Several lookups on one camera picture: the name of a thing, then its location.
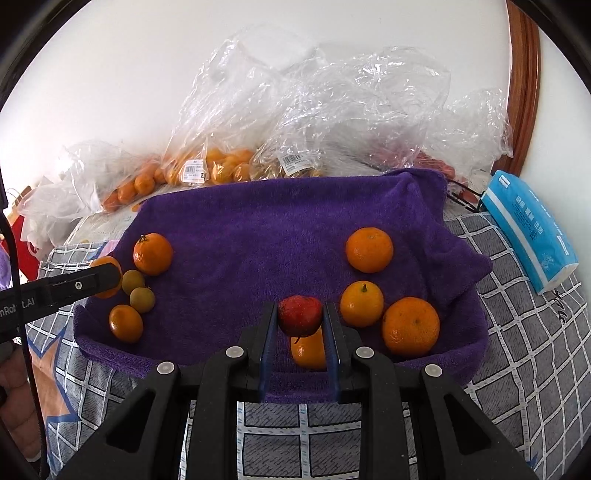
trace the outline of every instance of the clear plastic bag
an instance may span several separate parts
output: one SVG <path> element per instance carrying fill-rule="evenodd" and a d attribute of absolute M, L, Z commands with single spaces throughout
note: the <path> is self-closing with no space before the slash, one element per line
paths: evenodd
<path fill-rule="evenodd" d="M 513 156 L 511 134 L 503 92 L 477 90 L 431 120 L 415 166 L 468 185 L 476 171 L 490 172 L 502 155 Z"/>
<path fill-rule="evenodd" d="M 59 160 L 69 165 L 61 180 L 43 178 L 18 205 L 21 239 L 42 251 L 61 245 L 78 219 L 114 212 L 165 183 L 159 155 L 132 155 L 105 142 L 74 145 Z"/>
<path fill-rule="evenodd" d="M 226 40 L 201 68 L 166 152 L 172 185 L 250 180 L 249 162 L 282 113 L 283 73 L 310 56 L 308 42 L 268 25 Z"/>
<path fill-rule="evenodd" d="M 379 174 L 411 166 L 449 91 L 449 72 L 414 48 L 330 58 L 290 74 L 283 116 L 252 162 L 266 178 Z M 287 158 L 295 167 L 286 171 Z"/>

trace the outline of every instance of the purple towel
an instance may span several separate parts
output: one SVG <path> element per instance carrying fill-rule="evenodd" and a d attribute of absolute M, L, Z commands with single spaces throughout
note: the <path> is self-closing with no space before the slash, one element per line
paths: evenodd
<path fill-rule="evenodd" d="M 162 360 L 190 365 L 233 345 L 244 326 L 257 323 L 264 300 L 295 294 L 337 302 L 352 282 L 380 286 L 386 306 L 414 296 L 428 300 L 441 318 L 441 334 L 427 357 L 466 384 L 482 362 L 488 334 L 475 284 L 492 269 L 443 225 L 446 181 L 430 170 L 401 170 L 381 177 L 269 180 L 157 196 L 142 206 L 113 256 L 133 268 L 140 235 L 158 232 L 174 249 L 171 268 L 148 277 L 156 306 L 143 315 L 136 345 L 119 342 L 108 313 L 125 303 L 123 292 L 91 298 L 78 307 L 74 336 L 90 358 L 144 377 Z M 377 274 L 354 270 L 345 242 L 358 228 L 375 226 L 395 245 Z M 362 340 L 387 350 L 379 325 Z M 327 400 L 325 372 L 295 366 L 280 333 L 268 401 Z"/>

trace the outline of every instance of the bed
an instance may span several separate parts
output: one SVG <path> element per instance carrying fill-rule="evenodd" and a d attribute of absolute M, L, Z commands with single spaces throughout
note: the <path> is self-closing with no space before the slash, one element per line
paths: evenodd
<path fill-rule="evenodd" d="M 446 216 L 450 231 L 493 259 L 493 272 L 477 286 L 489 346 L 466 392 L 540 478 L 559 478 L 591 434 L 591 332 L 582 284 L 575 273 L 556 291 L 538 296 L 487 213 L 466 215 L 448 206 Z M 86 268 L 115 244 L 73 243 L 55 249 L 40 274 Z M 34 322 L 28 331 L 37 361 L 49 367 L 55 380 L 47 417 L 53 472 L 137 382 L 82 356 L 73 338 L 73 308 Z M 359 406 L 239 403 L 237 408 L 240 478 L 357 478 Z M 187 442 L 190 429 L 189 418 Z M 410 418 L 407 436 L 409 468 L 418 478 Z"/>

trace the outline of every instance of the bag of oranges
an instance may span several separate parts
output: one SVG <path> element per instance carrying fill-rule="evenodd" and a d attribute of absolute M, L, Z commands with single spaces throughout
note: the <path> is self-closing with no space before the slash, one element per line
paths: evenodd
<path fill-rule="evenodd" d="M 114 212 L 165 183 L 159 155 L 132 155 L 101 141 L 64 149 L 59 161 L 68 165 L 61 180 L 38 186 L 21 202 L 25 219 L 49 216 L 71 221 Z"/>
<path fill-rule="evenodd" d="M 256 179 L 251 159 L 284 112 L 290 91 L 285 72 L 312 48 L 270 25 L 226 40 L 181 107 L 163 157 L 167 183 L 199 187 Z"/>

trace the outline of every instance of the price label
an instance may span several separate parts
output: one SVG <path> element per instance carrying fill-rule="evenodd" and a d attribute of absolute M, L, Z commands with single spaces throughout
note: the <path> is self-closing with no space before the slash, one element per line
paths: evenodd
<path fill-rule="evenodd" d="M 293 175 L 300 170 L 314 167 L 308 158 L 299 154 L 290 154 L 280 157 L 279 163 L 283 167 L 283 170 L 285 170 L 286 175 Z"/>
<path fill-rule="evenodd" d="M 183 183 L 204 183 L 205 169 L 203 168 L 203 160 L 189 160 L 183 165 L 183 173 L 181 175 Z"/>

